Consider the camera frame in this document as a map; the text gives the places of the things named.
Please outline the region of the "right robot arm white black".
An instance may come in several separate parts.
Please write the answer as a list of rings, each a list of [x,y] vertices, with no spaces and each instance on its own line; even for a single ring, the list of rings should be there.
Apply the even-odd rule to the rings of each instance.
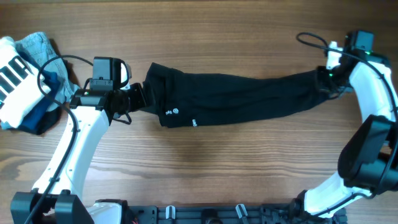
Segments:
[[[366,44],[331,42],[326,50],[328,77],[349,83],[363,123],[343,148],[338,170],[278,210],[297,223],[329,221],[359,199],[397,190],[397,94],[387,58]]]

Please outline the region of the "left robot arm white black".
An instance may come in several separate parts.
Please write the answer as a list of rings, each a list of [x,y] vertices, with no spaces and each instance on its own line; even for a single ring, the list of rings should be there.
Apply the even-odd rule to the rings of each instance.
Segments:
[[[126,90],[78,90],[46,170],[30,192],[16,192],[11,201],[13,222],[131,223],[132,211],[125,200],[102,199],[86,208],[81,195],[93,154],[114,114],[128,114],[146,105],[140,83]]]

